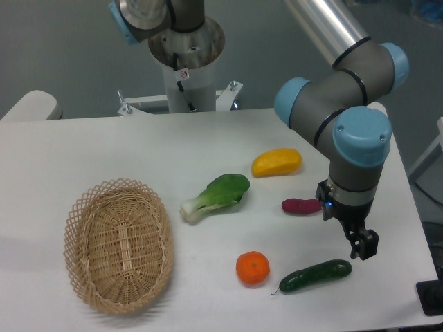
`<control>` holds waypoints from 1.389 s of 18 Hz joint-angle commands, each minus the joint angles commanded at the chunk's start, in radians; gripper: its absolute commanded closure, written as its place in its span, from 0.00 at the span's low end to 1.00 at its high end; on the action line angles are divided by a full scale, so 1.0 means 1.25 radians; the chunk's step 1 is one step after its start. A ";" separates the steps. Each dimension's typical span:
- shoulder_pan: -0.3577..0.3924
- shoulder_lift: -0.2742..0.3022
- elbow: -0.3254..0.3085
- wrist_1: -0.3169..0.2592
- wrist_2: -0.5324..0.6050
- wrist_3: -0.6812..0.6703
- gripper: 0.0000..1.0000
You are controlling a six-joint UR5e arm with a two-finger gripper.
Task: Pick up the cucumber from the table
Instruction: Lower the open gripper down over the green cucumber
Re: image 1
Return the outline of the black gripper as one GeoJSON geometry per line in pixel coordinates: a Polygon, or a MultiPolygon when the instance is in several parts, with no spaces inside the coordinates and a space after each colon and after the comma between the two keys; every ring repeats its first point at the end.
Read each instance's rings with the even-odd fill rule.
{"type": "Polygon", "coordinates": [[[365,229],[365,219],[370,213],[373,201],[363,205],[345,205],[330,201],[328,207],[332,216],[337,219],[351,246],[350,258],[369,259],[377,254],[379,235],[372,229],[365,229]]]}

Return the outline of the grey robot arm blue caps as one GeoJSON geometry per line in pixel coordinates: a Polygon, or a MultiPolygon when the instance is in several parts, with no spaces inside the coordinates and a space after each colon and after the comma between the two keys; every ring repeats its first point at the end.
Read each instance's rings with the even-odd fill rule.
{"type": "MultiPolygon", "coordinates": [[[[409,73],[404,51],[377,44],[342,1],[288,1],[287,8],[333,68],[319,83],[286,82],[274,109],[329,160],[329,174],[316,198],[324,219],[338,219],[352,258],[377,252],[378,235],[365,226],[383,164],[390,151],[388,117],[370,103],[402,84],[409,73]]],[[[109,10],[131,44],[148,41],[165,69],[172,113],[214,111],[219,101],[208,69],[221,55],[225,38],[207,17],[203,1],[112,1],[109,10]]]]}

